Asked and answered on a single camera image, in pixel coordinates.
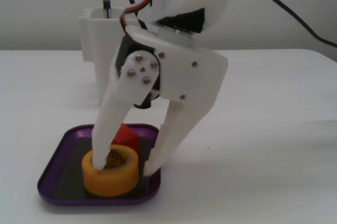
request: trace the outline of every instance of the tape roll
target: tape roll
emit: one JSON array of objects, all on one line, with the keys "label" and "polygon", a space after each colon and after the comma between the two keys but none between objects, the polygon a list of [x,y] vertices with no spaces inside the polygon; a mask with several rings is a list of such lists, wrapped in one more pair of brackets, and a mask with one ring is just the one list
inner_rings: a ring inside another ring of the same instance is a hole
[{"label": "tape roll", "polygon": [[138,155],[130,147],[111,145],[106,166],[96,170],[92,166],[92,150],[82,159],[85,189],[101,197],[116,197],[131,191],[139,180]]}]

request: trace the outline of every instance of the bolt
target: bolt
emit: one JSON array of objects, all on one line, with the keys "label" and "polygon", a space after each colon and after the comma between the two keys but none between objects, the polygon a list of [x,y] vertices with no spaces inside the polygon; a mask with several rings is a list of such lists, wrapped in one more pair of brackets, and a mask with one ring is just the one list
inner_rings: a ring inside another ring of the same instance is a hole
[{"label": "bolt", "polygon": [[197,62],[197,61],[194,61],[194,62],[192,62],[192,63],[191,63],[191,65],[192,65],[192,67],[194,67],[194,68],[195,68],[195,67],[197,67],[197,66],[198,66],[198,62]]},{"label": "bolt", "polygon": [[135,70],[129,70],[127,72],[127,77],[128,78],[134,78],[136,76],[136,71]]},{"label": "bolt", "polygon": [[164,57],[165,57],[165,53],[160,52],[160,53],[158,54],[158,57],[159,57],[159,58],[164,58]]},{"label": "bolt", "polygon": [[149,77],[144,77],[144,78],[143,78],[143,84],[144,84],[144,85],[147,86],[147,85],[150,84],[150,83],[151,83],[151,79],[150,79]]},{"label": "bolt", "polygon": [[158,63],[156,61],[151,62],[150,69],[157,70],[157,68],[158,68]]},{"label": "bolt", "polygon": [[140,63],[141,61],[143,61],[143,56],[142,56],[141,54],[138,54],[138,55],[136,56],[136,62],[137,62],[137,63]]}]

